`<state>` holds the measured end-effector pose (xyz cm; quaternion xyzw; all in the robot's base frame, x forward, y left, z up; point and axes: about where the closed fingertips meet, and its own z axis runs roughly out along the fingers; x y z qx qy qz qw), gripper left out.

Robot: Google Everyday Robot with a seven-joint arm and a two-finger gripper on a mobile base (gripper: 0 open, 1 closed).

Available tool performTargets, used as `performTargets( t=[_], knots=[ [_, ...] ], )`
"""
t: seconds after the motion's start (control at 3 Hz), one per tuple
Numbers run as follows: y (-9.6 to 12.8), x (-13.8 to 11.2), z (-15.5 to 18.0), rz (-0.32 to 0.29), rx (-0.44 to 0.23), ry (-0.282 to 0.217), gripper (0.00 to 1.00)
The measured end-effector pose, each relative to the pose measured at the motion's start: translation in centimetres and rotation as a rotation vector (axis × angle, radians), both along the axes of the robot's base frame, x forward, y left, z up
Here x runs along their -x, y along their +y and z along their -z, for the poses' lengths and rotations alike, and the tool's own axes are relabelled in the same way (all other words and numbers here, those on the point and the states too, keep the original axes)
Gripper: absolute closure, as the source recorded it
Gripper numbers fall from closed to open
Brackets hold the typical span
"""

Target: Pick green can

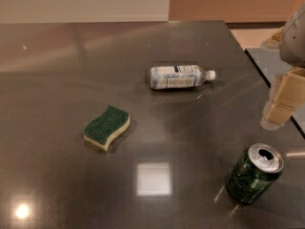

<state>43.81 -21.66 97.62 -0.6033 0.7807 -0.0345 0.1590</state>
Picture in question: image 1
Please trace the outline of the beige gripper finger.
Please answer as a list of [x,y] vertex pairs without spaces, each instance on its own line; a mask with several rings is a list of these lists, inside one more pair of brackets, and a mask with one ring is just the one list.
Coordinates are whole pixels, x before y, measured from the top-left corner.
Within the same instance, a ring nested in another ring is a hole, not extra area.
[[282,127],[305,103],[305,69],[293,68],[274,77],[260,125],[268,131]]

